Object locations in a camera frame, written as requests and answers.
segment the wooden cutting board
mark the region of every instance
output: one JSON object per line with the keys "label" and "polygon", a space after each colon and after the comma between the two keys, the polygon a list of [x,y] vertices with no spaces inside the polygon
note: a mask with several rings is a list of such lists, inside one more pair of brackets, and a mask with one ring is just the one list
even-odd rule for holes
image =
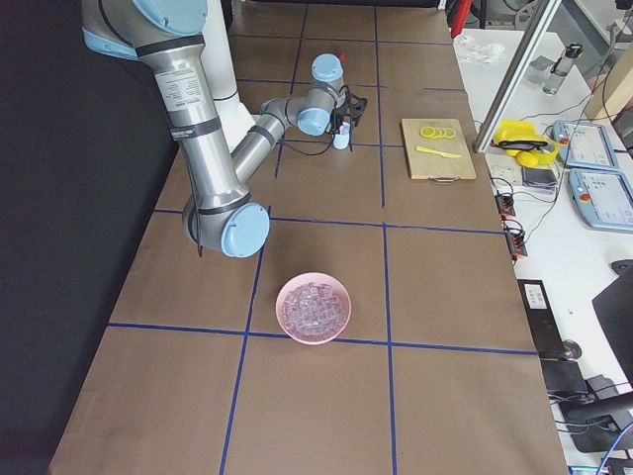
{"label": "wooden cutting board", "polygon": [[[457,119],[403,119],[407,149],[408,173],[413,180],[474,180],[477,175],[464,133]],[[453,139],[427,139],[420,135],[422,127],[448,127],[455,131]],[[460,158],[444,158],[434,153],[417,151],[417,146],[459,153]]]}

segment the pink bowl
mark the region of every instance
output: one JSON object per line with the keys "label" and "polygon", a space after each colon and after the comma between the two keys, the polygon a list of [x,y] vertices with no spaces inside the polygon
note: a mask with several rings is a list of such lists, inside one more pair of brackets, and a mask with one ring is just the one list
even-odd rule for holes
{"label": "pink bowl", "polygon": [[[290,294],[295,292],[297,289],[304,285],[311,284],[314,286],[329,286],[333,296],[338,298],[337,302],[340,304],[340,313],[338,314],[338,318],[333,319],[326,326],[323,326],[322,328],[312,327],[310,333],[307,333],[298,328],[295,317],[288,315],[288,313],[284,311],[284,302],[286,302],[286,299],[290,296]],[[277,303],[275,305],[277,321],[279,322],[282,330],[290,338],[304,344],[323,344],[335,339],[343,332],[343,330],[345,330],[345,327],[347,327],[349,317],[351,315],[351,309],[352,303],[347,290],[343,287],[343,284],[329,275],[318,272],[308,272],[290,279],[279,292],[279,295],[277,296]]]}

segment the robotic arm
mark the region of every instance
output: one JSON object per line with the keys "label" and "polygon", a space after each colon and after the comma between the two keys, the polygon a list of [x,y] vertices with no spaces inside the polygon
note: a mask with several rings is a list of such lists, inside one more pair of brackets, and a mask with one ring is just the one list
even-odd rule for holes
{"label": "robotic arm", "polygon": [[356,126],[367,104],[344,85],[338,58],[322,54],[313,63],[308,95],[265,103],[231,155],[201,62],[207,0],[82,0],[82,10],[89,48],[139,60],[154,74],[171,135],[187,158],[192,195],[183,227],[199,252],[202,247],[232,257],[257,252],[270,223],[266,210],[249,201],[248,178],[289,127],[311,136],[334,134],[344,118]]}

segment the screen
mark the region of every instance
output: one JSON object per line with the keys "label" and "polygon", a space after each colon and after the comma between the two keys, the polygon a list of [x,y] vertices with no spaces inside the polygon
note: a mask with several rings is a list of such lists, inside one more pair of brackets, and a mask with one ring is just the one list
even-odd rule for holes
{"label": "screen", "polygon": [[633,225],[632,198],[618,175],[587,172],[581,176],[603,223]]}
{"label": "screen", "polygon": [[600,127],[586,124],[565,124],[574,160],[579,163],[610,166],[613,163]]}

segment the yellow plastic knife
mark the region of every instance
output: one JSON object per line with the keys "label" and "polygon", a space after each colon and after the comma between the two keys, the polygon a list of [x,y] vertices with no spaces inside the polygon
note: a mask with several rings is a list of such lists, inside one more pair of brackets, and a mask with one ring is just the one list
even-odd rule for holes
{"label": "yellow plastic knife", "polygon": [[450,153],[448,151],[436,150],[434,148],[427,148],[425,146],[417,146],[415,148],[417,151],[422,151],[424,153],[435,153],[436,155],[443,156],[444,158],[461,158],[462,155],[459,153]]}

